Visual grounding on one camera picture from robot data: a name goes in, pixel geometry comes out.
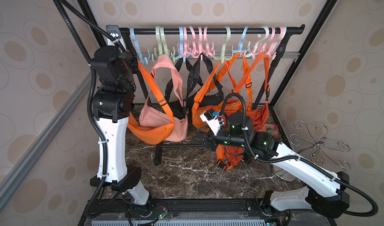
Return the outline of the pink crossbody bag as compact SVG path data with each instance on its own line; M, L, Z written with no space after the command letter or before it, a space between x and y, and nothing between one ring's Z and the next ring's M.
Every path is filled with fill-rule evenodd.
M140 126L145 129L141 139L151 145L159 144L162 141L180 142L186 138L188 130L188 120L186 118L180 120L174 116L169 101L165 99L155 82L156 70L159 68L170 69L172 76L171 86L174 87L173 90L179 99L179 104L183 103L182 77L170 57L161 55L151 70L152 74L149 75L149 85L157 97L159 105L163 108L163 112L145 105L139 117Z

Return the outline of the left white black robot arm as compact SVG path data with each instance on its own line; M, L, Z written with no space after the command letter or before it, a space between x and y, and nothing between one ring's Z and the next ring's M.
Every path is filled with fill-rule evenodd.
M87 114L99 136L100 163L97 175L90 180L96 190L86 206L85 216L98 217L122 195L128 195L141 211L148 211L152 196L141 182L142 169L128 167L125 158L126 130L136 90L133 71L138 65L134 63L134 56L122 43L119 30L103 30L67 0L53 2L91 69ZM68 10L107 37L111 44L99 48L91 58Z

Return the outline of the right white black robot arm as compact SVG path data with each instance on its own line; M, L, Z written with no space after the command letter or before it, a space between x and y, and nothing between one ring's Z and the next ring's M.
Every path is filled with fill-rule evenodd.
M298 190L267 191L259 205L265 216L285 210L313 210L331 219L339 218L342 214L371 217L378 213L377 203L368 194L350 185L347 174L327 171L272 135L255 131L252 119L246 113L244 98L238 93L230 93L220 111L208 109L200 114L210 130L200 133L195 140L212 150L220 145L243 149L255 160L277 166L305 183ZM346 189L365 198L372 209L368 212L349 211L350 196Z

